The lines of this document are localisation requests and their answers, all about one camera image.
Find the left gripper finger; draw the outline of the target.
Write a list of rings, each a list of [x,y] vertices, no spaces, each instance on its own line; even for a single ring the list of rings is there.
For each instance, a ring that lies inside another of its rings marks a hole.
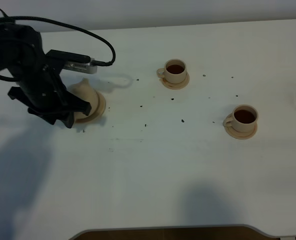
[[[75,123],[75,115],[73,111],[58,111],[55,114],[56,121],[60,121],[68,129],[71,129]]]
[[[65,99],[67,102],[65,109],[69,112],[81,112],[86,116],[90,114],[92,107],[89,102],[82,100],[68,91],[65,92]]]

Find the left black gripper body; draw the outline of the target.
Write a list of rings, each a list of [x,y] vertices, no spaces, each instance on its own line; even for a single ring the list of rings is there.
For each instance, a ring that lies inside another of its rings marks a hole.
[[[17,87],[9,90],[8,96],[26,105],[30,114],[53,125],[56,112],[68,111],[65,109],[67,88],[60,77],[63,67],[63,64],[56,63],[45,65],[33,77],[21,79]]]

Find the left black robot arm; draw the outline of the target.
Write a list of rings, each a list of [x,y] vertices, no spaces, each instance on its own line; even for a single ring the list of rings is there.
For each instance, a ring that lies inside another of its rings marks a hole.
[[[44,53],[41,34],[32,27],[0,23],[0,80],[15,82],[8,96],[51,125],[60,120],[71,128],[75,113],[90,114],[91,104],[68,92],[60,77],[67,63],[90,60],[87,55],[53,49]]]

